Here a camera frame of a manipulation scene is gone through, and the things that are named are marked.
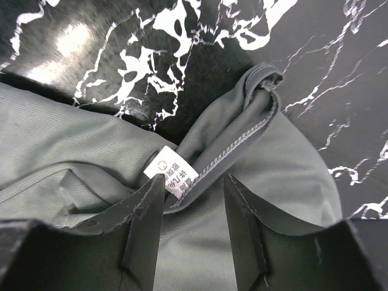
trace wrinkled fabric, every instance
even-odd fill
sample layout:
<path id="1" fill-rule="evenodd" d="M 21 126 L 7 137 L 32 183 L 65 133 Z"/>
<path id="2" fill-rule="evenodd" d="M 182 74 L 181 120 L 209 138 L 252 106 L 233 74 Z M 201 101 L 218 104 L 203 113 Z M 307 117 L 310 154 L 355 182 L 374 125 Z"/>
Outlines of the wrinkled fabric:
<path id="1" fill-rule="evenodd" d="M 179 146 L 0 84 L 0 218 L 74 226 L 133 193 L 152 153 L 169 146 L 199 177 L 166 206 L 154 290 L 236 290 L 223 173 L 305 221 L 329 226 L 342 218 L 325 163 L 279 110 L 276 74 L 270 65 L 250 69 Z"/>

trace care label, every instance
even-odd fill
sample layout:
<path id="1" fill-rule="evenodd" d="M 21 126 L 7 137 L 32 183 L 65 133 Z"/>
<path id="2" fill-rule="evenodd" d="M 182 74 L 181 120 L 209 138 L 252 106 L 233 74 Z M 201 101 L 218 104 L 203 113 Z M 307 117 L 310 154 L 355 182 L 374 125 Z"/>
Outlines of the care label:
<path id="1" fill-rule="evenodd" d="M 145 169 L 148 178 L 164 174 L 166 190 L 178 199 L 182 196 L 198 173 L 184 159 L 169 147 L 165 146 Z"/>

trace black and white marble pattern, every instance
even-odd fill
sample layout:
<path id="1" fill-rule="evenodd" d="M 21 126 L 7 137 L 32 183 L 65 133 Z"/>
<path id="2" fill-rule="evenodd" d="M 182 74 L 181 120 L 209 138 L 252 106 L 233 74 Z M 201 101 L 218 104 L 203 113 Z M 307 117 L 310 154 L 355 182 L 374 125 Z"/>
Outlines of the black and white marble pattern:
<path id="1" fill-rule="evenodd" d="M 179 142 L 253 64 L 337 181 L 388 218 L 388 0 L 0 0 L 0 81 Z"/>

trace cloth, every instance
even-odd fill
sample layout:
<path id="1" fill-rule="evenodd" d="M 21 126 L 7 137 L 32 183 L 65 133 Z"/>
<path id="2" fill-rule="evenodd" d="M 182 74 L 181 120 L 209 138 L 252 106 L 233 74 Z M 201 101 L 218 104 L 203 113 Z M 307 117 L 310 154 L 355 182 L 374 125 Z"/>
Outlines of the cloth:
<path id="1" fill-rule="evenodd" d="M 118 118 L 0 84 L 0 218 L 74 226 L 134 192 L 152 153 L 169 146 L 198 173 L 165 207 L 154 290 L 236 290 L 222 174 L 300 219 L 342 218 L 319 154 L 280 112 L 271 65 L 251 68 L 179 146 Z"/>

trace marble table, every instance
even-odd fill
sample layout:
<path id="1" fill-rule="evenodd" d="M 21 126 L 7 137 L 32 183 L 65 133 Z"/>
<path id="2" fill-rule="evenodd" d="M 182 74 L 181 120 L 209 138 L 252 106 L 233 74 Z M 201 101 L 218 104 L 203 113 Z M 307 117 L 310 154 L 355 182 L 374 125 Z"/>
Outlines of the marble table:
<path id="1" fill-rule="evenodd" d="M 0 81 L 179 142 L 249 67 L 275 64 L 344 216 L 388 218 L 387 1 L 0 0 Z"/>

